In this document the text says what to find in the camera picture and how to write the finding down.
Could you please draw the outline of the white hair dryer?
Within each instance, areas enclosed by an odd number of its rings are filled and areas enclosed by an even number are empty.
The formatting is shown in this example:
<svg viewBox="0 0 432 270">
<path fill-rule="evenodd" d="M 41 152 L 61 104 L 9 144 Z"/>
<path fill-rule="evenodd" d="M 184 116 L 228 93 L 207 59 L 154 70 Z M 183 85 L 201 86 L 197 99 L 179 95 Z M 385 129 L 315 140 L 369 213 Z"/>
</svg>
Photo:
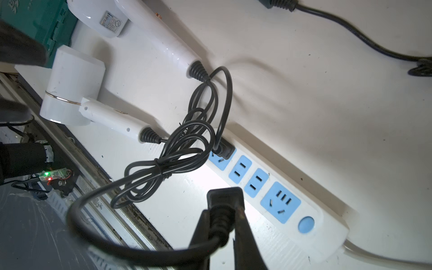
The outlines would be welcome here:
<svg viewBox="0 0 432 270">
<path fill-rule="evenodd" d="M 61 46 L 56 51 L 40 115 L 66 126 L 97 123 L 138 143 L 163 145 L 158 158 L 134 162 L 126 167 L 126 181 L 121 192 L 112 199 L 112 208 L 119 209 L 149 199 L 171 175 L 194 171 L 211 156 L 227 160 L 234 154 L 233 144 L 222 136 L 233 98 L 232 78 L 226 67 L 216 69 L 217 73 L 225 75 L 227 87 L 218 128 L 211 126 L 219 105 L 212 81 L 214 74 L 208 73 L 196 60 L 188 75 L 200 84 L 191 96 L 183 122 L 166 139 L 158 135 L 150 124 L 97 100 L 105 70 L 102 61 Z"/>
<path fill-rule="evenodd" d="M 157 18 L 142 1 L 116 1 L 115 4 L 131 22 L 142 29 L 155 47 L 183 68 L 187 75 L 193 62 L 196 60 L 201 62 L 199 56 L 161 19 Z M 198 263 L 209 258 L 215 251 L 227 244 L 229 235 L 235 228 L 236 208 L 244 205 L 244 198 L 237 189 L 212 190 L 209 193 L 207 209 L 210 214 L 208 241 L 183 250 L 148 251 L 127 248 L 111 243 L 94 233 L 81 217 L 82 209 L 86 204 L 112 190 L 118 190 L 119 194 L 125 181 L 124 176 L 120 180 L 81 196 L 69 208 L 66 222 L 71 232 L 93 249 L 97 255 L 106 255 L 131 266 L 179 268 L 182 265 Z"/>
</svg>

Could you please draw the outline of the small green led board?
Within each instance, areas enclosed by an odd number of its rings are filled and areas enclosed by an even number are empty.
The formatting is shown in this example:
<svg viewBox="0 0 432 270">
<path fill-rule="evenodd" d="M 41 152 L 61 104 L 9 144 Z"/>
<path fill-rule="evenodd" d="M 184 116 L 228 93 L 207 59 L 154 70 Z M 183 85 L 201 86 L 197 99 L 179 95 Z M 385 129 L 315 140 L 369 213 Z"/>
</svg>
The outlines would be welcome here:
<svg viewBox="0 0 432 270">
<path fill-rule="evenodd" d="M 40 181 L 64 180 L 70 176 L 70 171 L 66 168 L 56 169 L 54 171 L 43 171 L 39 175 Z"/>
</svg>

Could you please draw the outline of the white blue power strip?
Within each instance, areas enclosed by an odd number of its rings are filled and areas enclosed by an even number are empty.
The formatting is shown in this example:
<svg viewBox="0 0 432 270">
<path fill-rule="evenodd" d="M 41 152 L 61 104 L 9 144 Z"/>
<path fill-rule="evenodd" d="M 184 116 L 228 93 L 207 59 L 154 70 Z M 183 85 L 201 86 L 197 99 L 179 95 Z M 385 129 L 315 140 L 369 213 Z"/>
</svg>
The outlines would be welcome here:
<svg viewBox="0 0 432 270">
<path fill-rule="evenodd" d="M 393 270 L 429 270 L 431 265 L 390 259 L 369 253 L 348 241 L 342 217 L 301 187 L 229 130 L 223 141 L 233 146 L 229 156 L 211 153 L 208 166 L 229 186 L 239 187 L 260 215 L 316 262 L 336 252 Z"/>
</svg>

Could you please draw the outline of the dark green hair dryer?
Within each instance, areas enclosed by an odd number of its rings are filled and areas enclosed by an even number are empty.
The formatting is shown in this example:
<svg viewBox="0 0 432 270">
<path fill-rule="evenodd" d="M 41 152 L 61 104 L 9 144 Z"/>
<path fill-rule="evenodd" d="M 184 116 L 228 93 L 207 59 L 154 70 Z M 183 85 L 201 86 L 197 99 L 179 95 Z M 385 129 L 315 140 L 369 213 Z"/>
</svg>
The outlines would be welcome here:
<svg viewBox="0 0 432 270">
<path fill-rule="evenodd" d="M 416 63 L 416 67 L 410 69 L 407 74 L 413 77 L 432 77 L 432 57 L 420 57 L 420 56 L 410 56 L 405 54 L 400 54 L 394 51 L 391 51 L 378 43 L 374 42 L 371 38 L 365 35 L 362 31 L 356 28 L 353 24 L 346 21 L 345 19 L 338 17 L 334 14 L 313 9 L 311 7 L 305 6 L 301 4 L 299 1 L 295 0 L 263 0 L 259 1 L 265 8 L 272 9 L 274 7 L 279 9 L 288 10 L 290 12 L 301 11 L 306 14 L 314 15 L 321 17 L 323 19 L 335 22 L 348 30 L 358 39 L 360 39 L 364 44 L 372 48 L 374 51 L 401 61 L 413 62 Z"/>
</svg>

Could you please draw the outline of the green tool case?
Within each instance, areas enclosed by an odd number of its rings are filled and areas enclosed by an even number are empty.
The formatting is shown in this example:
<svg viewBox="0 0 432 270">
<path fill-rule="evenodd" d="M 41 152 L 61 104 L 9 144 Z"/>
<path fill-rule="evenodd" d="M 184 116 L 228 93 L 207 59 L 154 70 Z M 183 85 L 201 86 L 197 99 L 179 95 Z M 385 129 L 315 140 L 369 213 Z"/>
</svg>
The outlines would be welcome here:
<svg viewBox="0 0 432 270">
<path fill-rule="evenodd" d="M 70 45 L 78 21 L 64 0 L 3 0 L 1 19 L 45 47 L 46 68 L 53 66 L 59 47 Z"/>
</svg>

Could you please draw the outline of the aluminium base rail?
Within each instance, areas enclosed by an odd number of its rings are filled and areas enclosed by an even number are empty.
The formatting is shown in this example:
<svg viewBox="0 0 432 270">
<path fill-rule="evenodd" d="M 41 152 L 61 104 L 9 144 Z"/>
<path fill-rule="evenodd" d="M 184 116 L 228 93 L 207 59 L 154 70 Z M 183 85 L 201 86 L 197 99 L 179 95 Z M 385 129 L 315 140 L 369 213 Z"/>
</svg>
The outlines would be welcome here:
<svg viewBox="0 0 432 270">
<path fill-rule="evenodd" d="M 35 118 L 27 127 L 50 143 L 57 160 L 73 171 L 71 192 L 37 195 L 1 187 L 1 268 L 3 270 L 114 270 L 116 265 L 82 247 L 66 226 L 70 205 L 81 195 L 109 183 L 108 175 L 65 128 Z M 104 238 L 123 246 L 169 250 L 171 246 L 136 208 L 110 208 L 111 194 L 87 204 L 83 219 Z"/>
</svg>

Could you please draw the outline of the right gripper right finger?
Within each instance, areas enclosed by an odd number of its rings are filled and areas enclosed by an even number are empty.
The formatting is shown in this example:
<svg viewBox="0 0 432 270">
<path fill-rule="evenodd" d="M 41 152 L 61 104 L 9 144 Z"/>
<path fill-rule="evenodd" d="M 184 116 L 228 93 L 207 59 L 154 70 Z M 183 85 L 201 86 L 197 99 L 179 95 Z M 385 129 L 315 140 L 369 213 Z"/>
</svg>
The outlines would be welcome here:
<svg viewBox="0 0 432 270">
<path fill-rule="evenodd" d="M 236 270 L 268 269 L 255 242 L 243 207 L 237 207 L 235 213 L 234 257 Z"/>
</svg>

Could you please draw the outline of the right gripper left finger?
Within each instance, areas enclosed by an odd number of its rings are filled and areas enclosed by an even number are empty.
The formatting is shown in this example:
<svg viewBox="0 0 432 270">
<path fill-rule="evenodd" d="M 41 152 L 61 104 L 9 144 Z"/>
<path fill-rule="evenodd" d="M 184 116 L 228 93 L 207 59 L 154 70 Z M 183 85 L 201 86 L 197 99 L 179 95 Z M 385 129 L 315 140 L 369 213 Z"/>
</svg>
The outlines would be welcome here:
<svg viewBox="0 0 432 270">
<path fill-rule="evenodd" d="M 193 233 L 188 249 L 193 246 L 203 244 L 208 241 L 210 230 L 210 214 L 209 210 L 203 210 L 198 220 L 197 226 Z M 179 270 L 208 270 L 210 265 L 210 259 L 207 257 L 198 263 L 188 264 L 180 266 Z"/>
</svg>

